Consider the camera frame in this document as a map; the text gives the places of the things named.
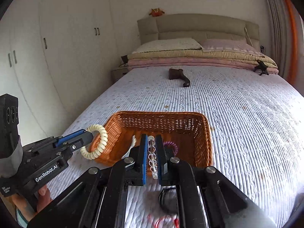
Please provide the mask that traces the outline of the person's left hand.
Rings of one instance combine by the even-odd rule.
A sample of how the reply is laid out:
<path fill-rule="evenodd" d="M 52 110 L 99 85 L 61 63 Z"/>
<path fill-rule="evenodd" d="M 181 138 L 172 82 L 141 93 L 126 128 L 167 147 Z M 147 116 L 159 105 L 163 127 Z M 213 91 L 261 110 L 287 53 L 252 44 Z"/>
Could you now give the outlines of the person's left hand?
<path fill-rule="evenodd" d="M 12 201 L 15 206 L 20 210 L 22 215 L 26 218 L 27 221 L 30 221 L 38 212 L 42 211 L 48 204 L 51 203 L 51 193 L 46 185 L 38 190 L 38 201 L 36 210 L 30 205 L 28 200 L 24 197 L 15 194 L 12 196 Z"/>

